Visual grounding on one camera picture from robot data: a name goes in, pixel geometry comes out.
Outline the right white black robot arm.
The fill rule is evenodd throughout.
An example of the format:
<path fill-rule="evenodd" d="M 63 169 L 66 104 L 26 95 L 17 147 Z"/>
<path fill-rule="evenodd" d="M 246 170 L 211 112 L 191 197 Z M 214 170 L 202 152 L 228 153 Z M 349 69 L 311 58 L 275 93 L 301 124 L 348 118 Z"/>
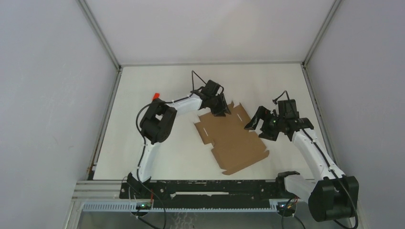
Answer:
<path fill-rule="evenodd" d="M 260 138 L 276 141 L 280 133 L 286 135 L 304 157 L 314 178 L 310 182 L 298 171 L 278 173 L 278 196 L 289 198 L 294 195 L 303 200 L 317 222 L 358 219 L 359 182 L 356 177 L 346 175 L 319 144 L 312 122 L 300 117 L 294 99 L 279 101 L 277 105 L 277 111 L 259 106 L 245 129 L 255 130 L 262 120 Z"/>

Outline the brown cardboard box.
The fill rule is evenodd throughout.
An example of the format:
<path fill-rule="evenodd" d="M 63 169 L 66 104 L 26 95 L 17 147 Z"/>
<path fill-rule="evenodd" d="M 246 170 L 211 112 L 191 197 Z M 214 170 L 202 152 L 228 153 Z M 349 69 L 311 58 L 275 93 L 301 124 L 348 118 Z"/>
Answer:
<path fill-rule="evenodd" d="M 213 147 L 211 153 L 222 174 L 229 176 L 245 169 L 270 154 L 258 134 L 245 129 L 251 121 L 248 113 L 241 104 L 228 105 L 230 114 L 214 116 L 206 113 L 199 116 L 199 122 L 194 126 L 202 142 Z"/>

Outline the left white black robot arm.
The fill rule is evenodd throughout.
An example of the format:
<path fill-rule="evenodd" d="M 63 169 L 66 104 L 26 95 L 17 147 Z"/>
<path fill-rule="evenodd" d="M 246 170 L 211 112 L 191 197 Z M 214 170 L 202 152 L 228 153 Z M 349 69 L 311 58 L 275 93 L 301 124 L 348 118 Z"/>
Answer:
<path fill-rule="evenodd" d="M 141 108 L 136 116 L 136 128 L 142 137 L 142 152 L 138 164 L 128 174 L 131 193 L 138 199 L 149 194 L 146 183 L 151 179 L 152 167 L 161 143 L 171 134 L 177 116 L 209 108 L 213 116 L 230 114 L 224 96 L 224 87 L 209 80 L 204 86 L 190 91 L 186 97 L 164 101 L 155 98 Z"/>

